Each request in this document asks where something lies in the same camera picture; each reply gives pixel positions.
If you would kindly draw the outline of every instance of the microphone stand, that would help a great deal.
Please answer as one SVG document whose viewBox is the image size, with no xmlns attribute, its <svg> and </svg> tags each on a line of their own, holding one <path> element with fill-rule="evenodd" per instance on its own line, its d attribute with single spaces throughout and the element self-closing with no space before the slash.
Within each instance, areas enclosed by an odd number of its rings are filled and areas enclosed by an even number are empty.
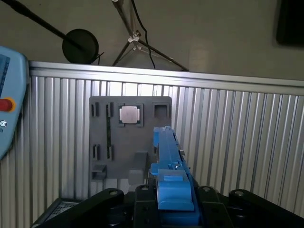
<svg viewBox="0 0 304 228">
<path fill-rule="evenodd" d="M 135 43 L 135 47 L 133 48 L 134 50 L 140 49 L 139 46 L 138 46 L 138 44 L 141 44 L 141 45 L 145 46 L 146 48 L 149 48 L 150 50 L 154 51 L 156 54 L 160 55 L 161 57 L 165 58 L 169 62 L 172 62 L 175 65 L 178 65 L 184 71 L 189 71 L 182 64 L 178 63 L 174 59 L 172 59 L 169 56 L 165 55 L 164 53 L 160 52 L 159 50 L 157 50 L 156 48 L 152 47 L 151 45 L 148 45 L 146 42 L 142 41 L 139 38 L 140 34 L 138 32 L 134 32 L 132 30 L 132 26 L 130 25 L 130 23 L 129 23 L 126 15 L 125 15 L 125 12 L 123 10 L 123 1 L 122 0 L 112 0 L 112 3 L 115 6 L 115 8 L 117 9 L 117 11 L 119 13 L 119 16 L 123 20 L 124 26 L 126 27 L 128 33 L 130 35 L 130 37 L 128 38 L 127 43 L 125 44 L 125 46 L 123 47 L 123 49 L 121 50 L 121 52 L 119 53 L 119 55 L 117 56 L 116 60 L 113 62 L 113 64 L 112 64 L 113 66 L 116 66 L 117 63 L 122 59 L 122 56 L 125 53 L 125 51 L 127 50 L 127 48 L 129 47 L 129 45 L 131 43 Z"/>
</svg>

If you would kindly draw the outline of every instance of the gray pegboard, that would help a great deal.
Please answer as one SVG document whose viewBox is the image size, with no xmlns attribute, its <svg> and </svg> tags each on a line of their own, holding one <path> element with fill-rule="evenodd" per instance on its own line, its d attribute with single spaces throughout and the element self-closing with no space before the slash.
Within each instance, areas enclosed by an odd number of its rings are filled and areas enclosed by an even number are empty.
<svg viewBox="0 0 304 228">
<path fill-rule="evenodd" d="M 91 180 L 130 180 L 131 176 L 134 184 L 137 175 L 132 175 L 140 173 L 136 169 L 143 169 L 138 165 L 137 152 L 147 152 L 146 169 L 143 170 L 146 174 L 147 168 L 157 159 L 153 147 L 153 129 L 171 126 L 171 104 L 170 97 L 160 96 L 91 97 Z"/>
</svg>

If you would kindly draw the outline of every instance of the gray wall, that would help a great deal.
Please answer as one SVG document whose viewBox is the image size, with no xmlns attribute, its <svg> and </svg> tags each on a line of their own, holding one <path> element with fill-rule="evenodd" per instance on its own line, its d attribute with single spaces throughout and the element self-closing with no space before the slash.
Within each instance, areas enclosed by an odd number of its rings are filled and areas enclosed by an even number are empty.
<svg viewBox="0 0 304 228">
<path fill-rule="evenodd" d="M 21 0 L 51 24 L 68 32 L 95 34 L 103 65 L 110 65 L 127 33 L 111 0 Z M 191 71 L 303 79 L 304 51 L 278 47 L 273 39 L 277 0 L 137 0 L 150 43 Z M 31 60 L 66 62 L 61 40 L 0 3 L 0 44 Z M 161 59 L 159 69 L 178 70 Z M 120 66 L 151 68 L 139 53 Z"/>
</svg>

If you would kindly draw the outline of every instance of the black monitor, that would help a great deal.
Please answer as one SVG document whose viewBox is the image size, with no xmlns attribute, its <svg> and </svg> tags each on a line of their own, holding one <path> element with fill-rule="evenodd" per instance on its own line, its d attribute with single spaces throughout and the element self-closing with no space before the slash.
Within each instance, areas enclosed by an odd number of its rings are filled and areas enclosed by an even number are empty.
<svg viewBox="0 0 304 228">
<path fill-rule="evenodd" d="M 281 0 L 276 40 L 304 47 L 304 0 Z"/>
</svg>

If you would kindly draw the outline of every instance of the light blue controller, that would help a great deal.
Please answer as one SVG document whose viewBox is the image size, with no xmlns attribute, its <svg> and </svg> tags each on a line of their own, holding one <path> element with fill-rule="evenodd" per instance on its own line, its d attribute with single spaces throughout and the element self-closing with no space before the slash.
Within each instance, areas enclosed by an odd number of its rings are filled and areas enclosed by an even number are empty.
<svg viewBox="0 0 304 228">
<path fill-rule="evenodd" d="M 0 160 L 9 150 L 27 87 L 28 61 L 0 46 Z"/>
</svg>

